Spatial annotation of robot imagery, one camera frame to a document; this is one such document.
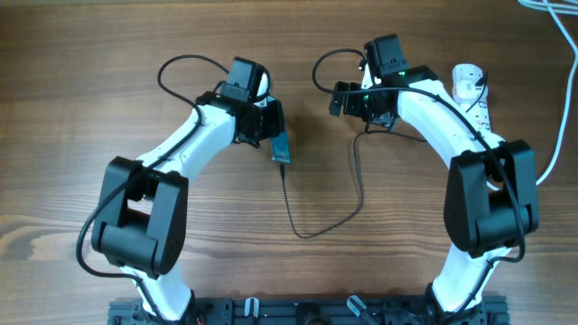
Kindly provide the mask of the Galaxy S25 smartphone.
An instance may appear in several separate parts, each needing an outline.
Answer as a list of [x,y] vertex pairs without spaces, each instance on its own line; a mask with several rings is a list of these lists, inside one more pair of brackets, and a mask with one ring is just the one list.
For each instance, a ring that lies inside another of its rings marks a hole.
[[288,146],[288,136],[286,131],[278,136],[270,138],[272,160],[277,163],[290,164],[291,156]]

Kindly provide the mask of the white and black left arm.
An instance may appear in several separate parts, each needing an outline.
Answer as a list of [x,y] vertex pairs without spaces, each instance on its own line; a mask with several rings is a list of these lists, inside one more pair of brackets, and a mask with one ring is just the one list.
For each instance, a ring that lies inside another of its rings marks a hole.
[[221,81],[191,102],[191,115],[163,143],[106,168],[98,205],[80,231],[131,280],[140,296],[111,302],[110,324],[203,324],[211,306],[197,301],[177,261],[183,249],[188,190],[208,162],[231,144],[271,144],[273,161],[291,161],[284,110],[270,94],[268,70],[236,57]]

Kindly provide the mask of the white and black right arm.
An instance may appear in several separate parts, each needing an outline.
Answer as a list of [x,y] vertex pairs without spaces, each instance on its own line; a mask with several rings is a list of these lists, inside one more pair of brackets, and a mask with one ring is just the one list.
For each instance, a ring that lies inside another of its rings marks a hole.
[[452,245],[431,290],[445,318],[463,317],[498,263],[523,259],[537,229],[534,152],[479,125],[428,67],[410,66],[394,34],[367,42],[359,68],[360,83],[335,84],[331,114],[385,127],[401,119],[448,167],[443,222]]

